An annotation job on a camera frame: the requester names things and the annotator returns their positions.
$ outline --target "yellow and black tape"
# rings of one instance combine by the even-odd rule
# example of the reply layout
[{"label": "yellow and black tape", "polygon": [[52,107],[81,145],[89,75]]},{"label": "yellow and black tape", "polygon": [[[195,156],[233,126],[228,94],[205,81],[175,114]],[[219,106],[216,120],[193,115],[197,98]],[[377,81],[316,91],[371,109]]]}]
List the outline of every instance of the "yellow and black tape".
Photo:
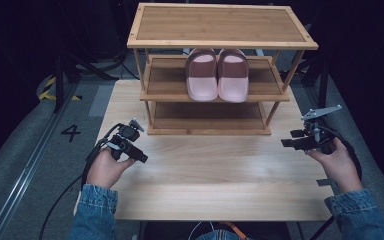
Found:
[{"label": "yellow and black tape", "polygon": [[[48,82],[45,85],[45,88],[43,88],[43,91],[42,91],[42,93],[39,96],[40,100],[42,100],[42,99],[48,99],[48,100],[53,100],[53,101],[57,100],[56,96],[49,94],[49,90],[51,90],[51,87],[55,83],[55,80],[56,80],[55,76],[51,77],[48,80]],[[83,99],[83,96],[78,96],[78,95],[77,96],[73,96],[71,98],[71,100],[73,100],[73,101],[81,101],[82,99]]]}]

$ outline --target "pair of slippers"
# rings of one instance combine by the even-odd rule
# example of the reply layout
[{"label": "pair of slippers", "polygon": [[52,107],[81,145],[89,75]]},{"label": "pair of slippers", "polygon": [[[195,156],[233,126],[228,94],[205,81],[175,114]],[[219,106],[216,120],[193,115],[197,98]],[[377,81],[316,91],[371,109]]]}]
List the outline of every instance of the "pair of slippers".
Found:
[{"label": "pair of slippers", "polygon": [[239,49],[223,49],[218,59],[213,49],[194,49],[186,60],[188,94],[195,101],[220,96],[228,102],[245,102],[248,74],[248,62]]}]

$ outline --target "sleeve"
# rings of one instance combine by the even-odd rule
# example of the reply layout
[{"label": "sleeve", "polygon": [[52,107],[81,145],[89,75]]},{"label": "sleeve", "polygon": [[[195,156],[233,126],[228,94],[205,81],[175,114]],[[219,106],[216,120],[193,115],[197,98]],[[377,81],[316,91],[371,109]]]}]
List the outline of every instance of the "sleeve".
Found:
[{"label": "sleeve", "polygon": [[70,229],[69,239],[115,239],[116,191],[85,184]]},{"label": "sleeve", "polygon": [[335,218],[342,239],[384,239],[384,218],[367,189],[327,198],[326,206]]}]

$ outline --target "gray floor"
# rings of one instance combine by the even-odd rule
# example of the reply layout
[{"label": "gray floor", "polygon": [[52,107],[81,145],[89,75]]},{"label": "gray floor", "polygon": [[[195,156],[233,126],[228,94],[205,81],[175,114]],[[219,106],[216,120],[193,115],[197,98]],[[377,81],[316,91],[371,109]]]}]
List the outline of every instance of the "gray floor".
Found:
[{"label": "gray floor", "polygon": [[[285,52],[280,55],[278,61],[280,70],[289,68],[291,56],[293,56],[293,52]],[[124,65],[137,75],[132,53],[128,54]],[[108,73],[122,79],[134,78],[122,67],[108,71]],[[26,191],[22,194],[21,201],[12,208],[13,214],[0,218],[6,220],[5,223],[7,223],[2,225],[1,239],[37,239],[39,237],[48,210],[64,188],[82,172],[84,159],[95,143],[113,85],[114,81],[103,81],[94,75],[87,74],[83,75],[79,84],[72,86],[75,88],[75,95],[81,95],[83,99],[68,101],[64,111],[59,115],[48,143],[43,146],[43,154],[38,158],[40,164],[31,181],[25,183]],[[291,87],[302,113],[308,112],[310,108],[315,108],[317,86],[303,88],[300,84],[295,83]],[[31,159],[32,153],[37,152],[35,151],[36,146],[41,141],[42,134],[47,130],[48,123],[52,119],[55,120],[54,104],[54,101],[42,100],[3,145],[0,151],[0,211],[10,196],[13,186],[16,185],[17,179],[23,171],[30,170],[31,166],[26,166],[26,164]],[[363,184],[373,191],[376,201],[384,213],[384,176],[355,126],[346,104],[333,81],[330,80],[327,105],[337,104],[344,106],[344,109],[331,114],[329,122],[354,145],[363,166]],[[72,142],[69,142],[70,136],[63,135],[61,132],[73,124],[78,126],[77,131],[81,133],[76,135]],[[44,239],[66,238],[78,191],[79,184],[75,184],[70,193],[61,199],[46,225]],[[322,222],[303,222],[299,226],[303,229],[305,239],[309,239],[322,224]],[[139,233],[139,225],[138,221],[118,221],[118,239],[132,239],[133,235]],[[288,223],[288,228],[292,239],[301,239],[296,223]],[[332,224],[320,239],[340,239],[337,226]]]}]

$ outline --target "top shelf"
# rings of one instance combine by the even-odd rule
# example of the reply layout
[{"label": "top shelf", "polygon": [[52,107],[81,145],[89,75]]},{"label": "top shelf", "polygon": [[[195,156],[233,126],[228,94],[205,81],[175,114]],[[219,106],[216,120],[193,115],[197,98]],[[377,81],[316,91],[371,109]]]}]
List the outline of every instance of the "top shelf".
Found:
[{"label": "top shelf", "polygon": [[287,6],[173,3],[139,3],[127,46],[277,50],[318,48]]}]

